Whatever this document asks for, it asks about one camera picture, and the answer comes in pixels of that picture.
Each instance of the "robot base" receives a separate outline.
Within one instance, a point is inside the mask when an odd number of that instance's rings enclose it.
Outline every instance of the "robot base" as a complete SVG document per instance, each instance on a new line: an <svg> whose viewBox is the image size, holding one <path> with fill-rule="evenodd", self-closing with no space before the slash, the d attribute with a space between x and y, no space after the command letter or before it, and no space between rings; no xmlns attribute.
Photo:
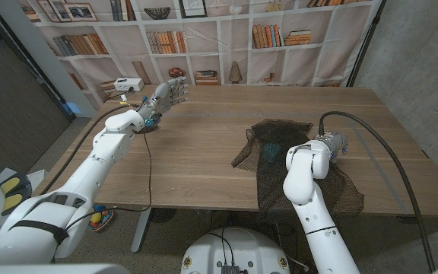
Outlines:
<svg viewBox="0 0 438 274"><path fill-rule="evenodd" d="M290 269L284 251L265 235L248 228L219 228L210 233L223 236L227 265L224 262L222 239L212 234L200 237L186 251L181 272L190 273L258 273L288 274Z"/></svg>

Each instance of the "white box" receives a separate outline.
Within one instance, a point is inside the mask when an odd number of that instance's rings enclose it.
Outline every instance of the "white box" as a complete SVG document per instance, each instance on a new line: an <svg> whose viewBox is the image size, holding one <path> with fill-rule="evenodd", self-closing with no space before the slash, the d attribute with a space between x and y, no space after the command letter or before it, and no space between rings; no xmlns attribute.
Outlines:
<svg viewBox="0 0 438 274"><path fill-rule="evenodd" d="M117 91L129 91L129 88L133 88L133 91L140 91L143 86L144 82L141 78L118 78L114 82Z"/></svg>

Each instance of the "bowl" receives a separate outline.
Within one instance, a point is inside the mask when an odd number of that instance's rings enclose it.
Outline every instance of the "bowl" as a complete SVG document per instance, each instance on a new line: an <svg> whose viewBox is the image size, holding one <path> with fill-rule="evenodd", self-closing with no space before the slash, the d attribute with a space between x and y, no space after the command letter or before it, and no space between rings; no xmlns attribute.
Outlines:
<svg viewBox="0 0 438 274"><path fill-rule="evenodd" d="M170 8L146 8L144 12L150 15L153 20L163 20L167 19Z"/></svg>

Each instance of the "concrete wall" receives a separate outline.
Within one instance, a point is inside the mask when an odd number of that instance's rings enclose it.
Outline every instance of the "concrete wall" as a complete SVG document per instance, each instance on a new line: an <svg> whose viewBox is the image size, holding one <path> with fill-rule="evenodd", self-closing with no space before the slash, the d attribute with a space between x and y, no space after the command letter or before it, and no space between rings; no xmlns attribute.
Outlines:
<svg viewBox="0 0 438 274"><path fill-rule="evenodd" d="M372 88L438 166L438 0L388 0L354 83Z"/></svg>
<svg viewBox="0 0 438 274"><path fill-rule="evenodd" d="M96 110L78 89L60 61L48 47L42 34L28 20L16 1L0 0L0 15L31 54L77 117L92 117Z"/></svg>

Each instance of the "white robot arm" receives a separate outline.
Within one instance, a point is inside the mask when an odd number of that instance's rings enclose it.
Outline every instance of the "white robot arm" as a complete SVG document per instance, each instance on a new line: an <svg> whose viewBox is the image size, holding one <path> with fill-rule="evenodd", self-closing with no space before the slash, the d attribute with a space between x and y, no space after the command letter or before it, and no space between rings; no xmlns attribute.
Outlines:
<svg viewBox="0 0 438 274"><path fill-rule="evenodd" d="M292 202L309 242L320 274L359 273L342 236L325 207L322 191L313 179L323 179L329 161L347 151L348 140L339 134L326 133L315 140L290 148L287 153L288 175L283 190Z"/></svg>
<svg viewBox="0 0 438 274"><path fill-rule="evenodd" d="M1 264L50 263L69 256L89 222L94 200L111 167L128 153L134 132L158 123L162 113L186 101L185 78L160 84L138 110L128 110L106 120L106 128L93 140L93 150L59 189L22 202L0 230Z"/></svg>

